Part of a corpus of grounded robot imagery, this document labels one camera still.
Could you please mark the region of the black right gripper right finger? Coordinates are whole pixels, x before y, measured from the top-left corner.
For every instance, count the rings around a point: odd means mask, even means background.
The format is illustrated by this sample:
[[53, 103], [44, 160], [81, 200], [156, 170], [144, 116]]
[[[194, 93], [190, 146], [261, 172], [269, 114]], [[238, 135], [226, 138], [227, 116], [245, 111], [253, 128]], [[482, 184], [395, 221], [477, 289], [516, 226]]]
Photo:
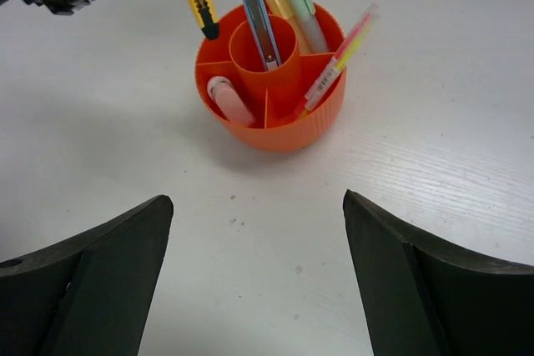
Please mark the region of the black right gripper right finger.
[[347, 191], [345, 229], [375, 355], [531, 355], [533, 267], [407, 223]]

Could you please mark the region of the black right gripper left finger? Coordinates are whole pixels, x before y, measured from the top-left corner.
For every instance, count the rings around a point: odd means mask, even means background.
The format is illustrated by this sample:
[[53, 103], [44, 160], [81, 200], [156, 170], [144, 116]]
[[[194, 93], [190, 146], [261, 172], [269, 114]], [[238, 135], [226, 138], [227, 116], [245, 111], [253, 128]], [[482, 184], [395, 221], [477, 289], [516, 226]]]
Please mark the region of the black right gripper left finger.
[[136, 355], [174, 206], [159, 195], [1, 263], [3, 355]]

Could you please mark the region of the blue grey marker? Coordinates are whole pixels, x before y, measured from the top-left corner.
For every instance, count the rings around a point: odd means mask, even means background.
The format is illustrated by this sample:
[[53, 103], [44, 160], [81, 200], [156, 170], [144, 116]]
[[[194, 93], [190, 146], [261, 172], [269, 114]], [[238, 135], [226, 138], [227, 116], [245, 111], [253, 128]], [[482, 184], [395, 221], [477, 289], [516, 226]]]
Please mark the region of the blue grey marker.
[[243, 5], [264, 70], [273, 71], [281, 58], [264, 0], [243, 0]]

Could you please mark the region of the green pastel highlighter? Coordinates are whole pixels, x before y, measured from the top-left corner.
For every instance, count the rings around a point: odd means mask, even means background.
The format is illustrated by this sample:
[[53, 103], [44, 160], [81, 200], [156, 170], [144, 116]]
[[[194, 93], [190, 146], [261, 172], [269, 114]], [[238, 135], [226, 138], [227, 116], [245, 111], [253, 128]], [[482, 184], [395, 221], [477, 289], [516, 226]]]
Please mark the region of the green pastel highlighter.
[[313, 53], [329, 52], [325, 35], [316, 18], [315, 4], [312, 0], [288, 0], [298, 24]]

